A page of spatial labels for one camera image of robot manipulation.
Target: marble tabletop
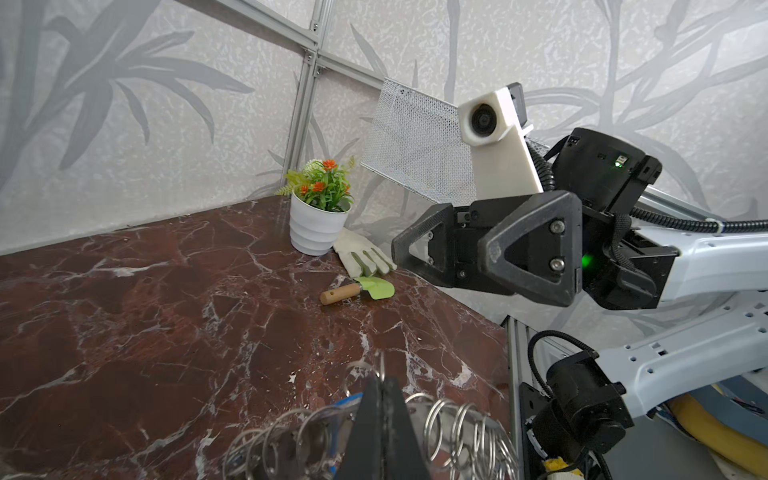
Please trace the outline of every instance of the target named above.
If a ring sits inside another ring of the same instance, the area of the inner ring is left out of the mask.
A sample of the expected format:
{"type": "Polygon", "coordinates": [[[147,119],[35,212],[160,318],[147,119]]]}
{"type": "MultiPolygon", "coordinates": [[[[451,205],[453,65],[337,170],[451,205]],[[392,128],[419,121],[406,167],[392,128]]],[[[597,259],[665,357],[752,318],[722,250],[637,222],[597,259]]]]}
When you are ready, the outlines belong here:
{"type": "Polygon", "coordinates": [[[341,399],[377,351],[406,392],[508,421],[503,329],[401,270],[391,299],[321,306],[349,280],[291,247],[288,213],[269,197],[0,257],[0,478],[220,478],[238,432],[341,399]]]}

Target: bolt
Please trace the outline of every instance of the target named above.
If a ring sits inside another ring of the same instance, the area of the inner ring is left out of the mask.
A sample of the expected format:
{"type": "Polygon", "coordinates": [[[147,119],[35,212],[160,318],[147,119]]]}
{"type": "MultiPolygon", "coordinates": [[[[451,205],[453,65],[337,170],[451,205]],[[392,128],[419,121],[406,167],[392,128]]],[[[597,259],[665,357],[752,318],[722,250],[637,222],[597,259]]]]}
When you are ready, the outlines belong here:
{"type": "Polygon", "coordinates": [[[561,258],[553,258],[552,260],[549,260],[549,268],[551,268],[553,272],[562,272],[565,270],[565,262],[561,258]]]}
{"type": "Polygon", "coordinates": [[[563,233],[565,232],[565,223],[563,220],[555,220],[549,224],[549,231],[555,234],[563,233]]]}

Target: potted plant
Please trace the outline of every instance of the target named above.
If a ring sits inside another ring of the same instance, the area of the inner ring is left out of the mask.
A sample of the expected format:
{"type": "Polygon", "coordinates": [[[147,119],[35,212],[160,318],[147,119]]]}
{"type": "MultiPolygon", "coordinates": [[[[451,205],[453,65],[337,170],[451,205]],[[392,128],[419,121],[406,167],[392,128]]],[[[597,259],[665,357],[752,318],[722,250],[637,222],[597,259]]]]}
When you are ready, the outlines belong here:
{"type": "Polygon", "coordinates": [[[288,184],[277,191],[290,195],[290,242],[296,250],[307,255],[323,255],[344,228],[352,206],[348,169],[334,160],[312,160],[302,170],[288,170],[288,184]]]}

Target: green trowel blade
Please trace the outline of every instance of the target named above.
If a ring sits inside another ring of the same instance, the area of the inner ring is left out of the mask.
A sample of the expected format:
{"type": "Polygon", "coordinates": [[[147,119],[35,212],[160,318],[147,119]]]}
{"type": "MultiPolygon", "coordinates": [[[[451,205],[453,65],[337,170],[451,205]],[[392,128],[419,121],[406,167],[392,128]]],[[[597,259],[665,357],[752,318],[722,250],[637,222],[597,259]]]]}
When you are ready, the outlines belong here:
{"type": "Polygon", "coordinates": [[[360,284],[363,290],[370,293],[374,300],[390,298],[395,294],[395,286],[377,276],[358,276],[355,281],[360,284]]]}

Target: ribbed white pot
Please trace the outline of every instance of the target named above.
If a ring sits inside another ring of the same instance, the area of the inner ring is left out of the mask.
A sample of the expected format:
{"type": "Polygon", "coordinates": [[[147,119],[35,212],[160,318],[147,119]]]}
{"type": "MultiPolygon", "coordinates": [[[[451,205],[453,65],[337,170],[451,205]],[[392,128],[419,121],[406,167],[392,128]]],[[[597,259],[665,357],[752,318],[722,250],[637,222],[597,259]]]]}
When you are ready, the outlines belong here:
{"type": "Polygon", "coordinates": [[[339,238],[349,212],[326,212],[302,202],[296,194],[290,198],[290,242],[307,255],[323,255],[339,238]]]}

